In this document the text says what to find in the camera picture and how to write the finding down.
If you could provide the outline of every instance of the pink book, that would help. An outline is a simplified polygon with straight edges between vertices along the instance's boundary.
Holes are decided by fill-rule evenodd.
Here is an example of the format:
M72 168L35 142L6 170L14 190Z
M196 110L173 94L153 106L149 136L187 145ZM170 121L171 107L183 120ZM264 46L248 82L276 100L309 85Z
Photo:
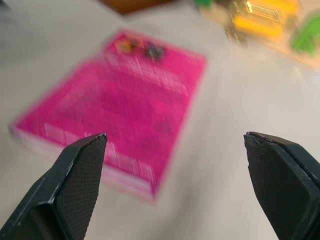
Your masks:
M122 30L11 125L40 149L106 133L101 180L153 199L205 68L203 55Z

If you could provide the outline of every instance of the green toy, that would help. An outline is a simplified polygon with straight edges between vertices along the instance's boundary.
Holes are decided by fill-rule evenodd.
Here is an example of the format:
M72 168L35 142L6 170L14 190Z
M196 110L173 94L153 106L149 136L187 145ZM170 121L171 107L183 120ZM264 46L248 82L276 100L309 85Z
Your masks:
M314 55L317 51L317 44L319 44L320 36L320 13L313 15L307 20L291 41L291 47L301 53L308 53Z
M212 0L195 0L195 3L199 6L199 7L210 7Z

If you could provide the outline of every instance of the table surface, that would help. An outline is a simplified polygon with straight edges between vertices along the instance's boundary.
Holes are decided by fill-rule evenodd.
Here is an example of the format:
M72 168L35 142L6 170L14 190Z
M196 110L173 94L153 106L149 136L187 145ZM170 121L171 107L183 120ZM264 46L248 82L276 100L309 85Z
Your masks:
M0 12L0 226L50 166L8 124L116 29L204 53L208 66L157 203L100 186L87 240L276 240L248 173L243 134L276 135L320 159L320 76L258 43L228 42L189 2L126 18L89 0L11 0Z

